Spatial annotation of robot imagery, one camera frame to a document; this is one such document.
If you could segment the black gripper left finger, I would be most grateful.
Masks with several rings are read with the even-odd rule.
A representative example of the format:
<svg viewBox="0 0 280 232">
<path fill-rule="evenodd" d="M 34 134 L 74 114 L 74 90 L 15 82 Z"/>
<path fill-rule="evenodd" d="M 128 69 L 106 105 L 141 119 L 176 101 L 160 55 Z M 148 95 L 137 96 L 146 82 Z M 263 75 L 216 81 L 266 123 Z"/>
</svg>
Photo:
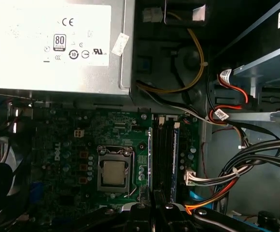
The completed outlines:
<svg viewBox="0 0 280 232">
<path fill-rule="evenodd" d="M 153 186 L 144 188 L 139 202 L 120 210 L 102 207 L 66 224 L 68 232 L 150 232 L 152 231 Z"/>
</svg>

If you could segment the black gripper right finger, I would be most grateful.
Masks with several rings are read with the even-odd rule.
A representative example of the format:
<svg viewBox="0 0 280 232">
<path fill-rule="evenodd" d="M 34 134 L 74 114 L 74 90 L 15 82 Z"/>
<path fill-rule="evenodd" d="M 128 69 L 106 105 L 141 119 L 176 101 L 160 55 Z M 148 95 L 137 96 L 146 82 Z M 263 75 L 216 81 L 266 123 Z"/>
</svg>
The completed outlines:
<svg viewBox="0 0 280 232">
<path fill-rule="evenodd" d="M 260 232 L 261 230 L 214 210 L 200 207 L 188 214 L 180 204 L 166 201 L 154 190 L 154 219 L 157 232 Z"/>
</svg>

